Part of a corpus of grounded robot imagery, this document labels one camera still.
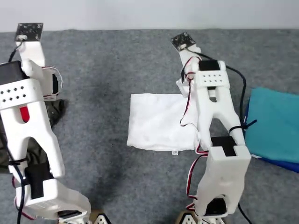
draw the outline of red component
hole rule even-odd
[[[22,119],[25,123],[27,123],[30,119],[28,107],[24,106],[20,108]]]

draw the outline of white wall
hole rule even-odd
[[[0,32],[61,29],[299,28],[299,0],[2,0]]]

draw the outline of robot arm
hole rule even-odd
[[[59,219],[62,223],[91,224],[91,208],[87,197],[57,180],[64,176],[64,163],[44,103],[44,96],[52,94],[53,86],[52,74],[49,76],[49,70],[43,69],[44,56],[39,42],[40,35],[37,34],[41,32],[40,25],[19,24],[16,38],[22,38],[23,41],[19,48],[22,63],[13,61],[0,65],[3,78],[0,83],[0,114],[7,146],[13,162],[24,177],[26,211],[45,219]],[[29,112],[27,122],[22,120],[20,112],[20,108],[25,106]],[[38,142],[47,154],[49,163],[28,166],[24,158],[29,138]],[[12,165],[9,170],[21,182]],[[16,188],[18,207],[21,203],[21,189],[22,186]]]
[[[251,156],[238,115],[234,111],[230,95],[230,85],[223,61],[202,61],[195,52],[200,48],[187,34],[172,39],[179,51],[184,74],[177,85],[183,96],[190,88],[196,96],[198,110],[198,133],[195,147],[201,145],[208,151],[206,171],[199,182],[194,209],[199,217],[221,218],[235,212],[244,189],[244,177]],[[212,119],[219,119],[230,136],[211,137]]]

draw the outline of white towel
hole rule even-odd
[[[187,98],[181,94],[132,94],[128,146],[157,151],[193,150],[196,127],[182,127]],[[197,122],[193,97],[182,124]]]

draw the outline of blue cloth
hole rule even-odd
[[[246,131],[252,154],[268,160],[299,163],[299,96],[266,88],[253,89]]]
[[[263,157],[261,157],[260,159],[299,173],[299,163],[285,162],[285,161],[278,161],[278,160],[269,160],[269,159],[266,159]]]

